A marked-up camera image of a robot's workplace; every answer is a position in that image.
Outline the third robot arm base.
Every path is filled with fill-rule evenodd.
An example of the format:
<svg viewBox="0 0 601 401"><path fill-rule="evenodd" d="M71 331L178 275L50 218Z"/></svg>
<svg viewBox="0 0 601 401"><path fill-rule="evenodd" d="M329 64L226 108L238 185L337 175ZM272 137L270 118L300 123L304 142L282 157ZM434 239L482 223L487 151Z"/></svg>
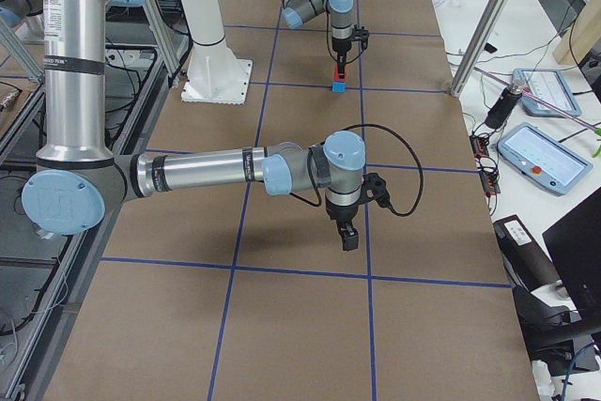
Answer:
<svg viewBox="0 0 601 401"><path fill-rule="evenodd" d="M1 18L21 41L43 43L43 0L1 0Z"/></svg>

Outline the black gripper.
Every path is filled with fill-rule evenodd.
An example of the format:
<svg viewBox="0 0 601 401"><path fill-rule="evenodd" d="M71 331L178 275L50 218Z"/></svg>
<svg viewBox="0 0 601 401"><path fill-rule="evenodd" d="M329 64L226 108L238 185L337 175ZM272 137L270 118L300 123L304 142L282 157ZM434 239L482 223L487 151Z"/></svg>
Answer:
<svg viewBox="0 0 601 401"><path fill-rule="evenodd" d="M359 233L353 225L358 210L358 203L340 206L331 201L326 202L326 212L330 219L336 222L342 249L345 252L355 251L359 247Z"/></svg>
<svg viewBox="0 0 601 401"><path fill-rule="evenodd" d="M350 38L339 39L332 37L331 47L336 59L335 69L340 71L347 69L347 54L352 48L352 40Z"/></svg>

